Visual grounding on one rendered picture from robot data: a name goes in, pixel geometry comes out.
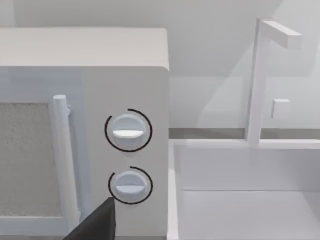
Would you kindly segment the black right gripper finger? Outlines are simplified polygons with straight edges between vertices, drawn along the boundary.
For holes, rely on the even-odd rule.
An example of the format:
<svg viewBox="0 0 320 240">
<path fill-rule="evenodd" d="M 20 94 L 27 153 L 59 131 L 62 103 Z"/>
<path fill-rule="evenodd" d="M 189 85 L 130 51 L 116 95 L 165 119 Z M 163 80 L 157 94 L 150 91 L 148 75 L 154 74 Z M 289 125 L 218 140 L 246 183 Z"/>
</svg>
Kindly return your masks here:
<svg viewBox="0 0 320 240">
<path fill-rule="evenodd" d="M 115 199 L 108 197 L 62 240 L 115 240 Z"/>
</svg>

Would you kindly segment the white microwave knob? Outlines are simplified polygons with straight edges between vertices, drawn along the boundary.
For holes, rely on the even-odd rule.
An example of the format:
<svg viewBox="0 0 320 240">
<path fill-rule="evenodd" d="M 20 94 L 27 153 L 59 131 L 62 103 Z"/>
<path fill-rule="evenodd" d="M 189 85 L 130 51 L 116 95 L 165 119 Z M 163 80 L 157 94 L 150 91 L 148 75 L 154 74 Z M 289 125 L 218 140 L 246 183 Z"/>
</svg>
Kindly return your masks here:
<svg viewBox="0 0 320 240">
<path fill-rule="evenodd" d="M 108 191 L 119 203 L 138 205 L 153 193 L 154 183 L 150 174 L 137 166 L 130 166 L 120 173 L 113 172 L 108 178 Z"/>
<path fill-rule="evenodd" d="M 108 116 L 104 124 L 104 136 L 116 150 L 135 153 L 144 149 L 153 137 L 150 119 L 140 110 L 128 108 L 126 113 Z"/>
</svg>

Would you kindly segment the pale microwave door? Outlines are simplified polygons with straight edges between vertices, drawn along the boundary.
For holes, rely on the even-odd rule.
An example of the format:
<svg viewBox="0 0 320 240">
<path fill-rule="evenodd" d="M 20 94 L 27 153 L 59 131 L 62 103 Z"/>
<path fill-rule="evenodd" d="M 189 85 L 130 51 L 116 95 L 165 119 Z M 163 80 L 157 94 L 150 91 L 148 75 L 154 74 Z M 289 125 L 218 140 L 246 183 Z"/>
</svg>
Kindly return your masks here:
<svg viewBox="0 0 320 240">
<path fill-rule="evenodd" d="M 75 174 L 73 119 L 82 82 L 78 69 L 0 70 L 0 236 L 65 236 L 53 96 L 65 95 Z"/>
</svg>

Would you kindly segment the pale microwave oven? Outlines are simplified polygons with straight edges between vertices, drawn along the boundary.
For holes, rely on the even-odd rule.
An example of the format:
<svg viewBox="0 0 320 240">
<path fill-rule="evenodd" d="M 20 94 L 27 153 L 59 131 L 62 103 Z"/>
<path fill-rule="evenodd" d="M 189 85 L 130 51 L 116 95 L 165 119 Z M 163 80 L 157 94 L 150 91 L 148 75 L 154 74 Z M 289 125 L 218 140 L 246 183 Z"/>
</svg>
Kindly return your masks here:
<svg viewBox="0 0 320 240">
<path fill-rule="evenodd" d="M 136 205 L 114 199 L 115 240 L 167 240 L 170 73 L 167 31 L 124 27 L 0 27 L 0 71 L 46 67 L 77 69 L 81 77 L 78 114 L 72 121 L 79 224 L 112 197 L 108 190 L 110 175 L 136 166 L 151 176 L 153 192 Z M 104 126 L 110 115 L 116 117 L 131 108 L 149 118 L 153 137 L 140 151 L 121 152 L 106 140 Z M 0 240 L 58 240 L 67 235 L 4 235 Z"/>
</svg>

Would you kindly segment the white sink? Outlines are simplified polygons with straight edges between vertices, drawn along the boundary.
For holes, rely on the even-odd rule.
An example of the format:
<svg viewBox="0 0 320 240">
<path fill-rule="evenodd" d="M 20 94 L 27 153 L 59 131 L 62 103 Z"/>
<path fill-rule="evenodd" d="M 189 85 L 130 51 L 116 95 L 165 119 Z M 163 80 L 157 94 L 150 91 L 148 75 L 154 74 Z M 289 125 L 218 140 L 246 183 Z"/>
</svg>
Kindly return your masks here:
<svg viewBox="0 0 320 240">
<path fill-rule="evenodd" d="M 320 240 L 320 141 L 171 139 L 169 240 Z"/>
</svg>

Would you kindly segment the tall white tap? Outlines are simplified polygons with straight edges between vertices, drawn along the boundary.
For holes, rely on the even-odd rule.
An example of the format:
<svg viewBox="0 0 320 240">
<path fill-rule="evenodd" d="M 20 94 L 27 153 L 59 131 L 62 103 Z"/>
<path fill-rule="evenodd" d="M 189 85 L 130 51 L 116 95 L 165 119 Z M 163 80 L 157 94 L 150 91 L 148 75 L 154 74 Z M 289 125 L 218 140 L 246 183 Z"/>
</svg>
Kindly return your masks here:
<svg viewBox="0 0 320 240">
<path fill-rule="evenodd" d="M 245 126 L 245 140 L 250 148 L 258 147 L 261 139 L 271 42 L 287 50 L 300 50 L 303 35 L 272 19 L 256 20 Z"/>
</svg>

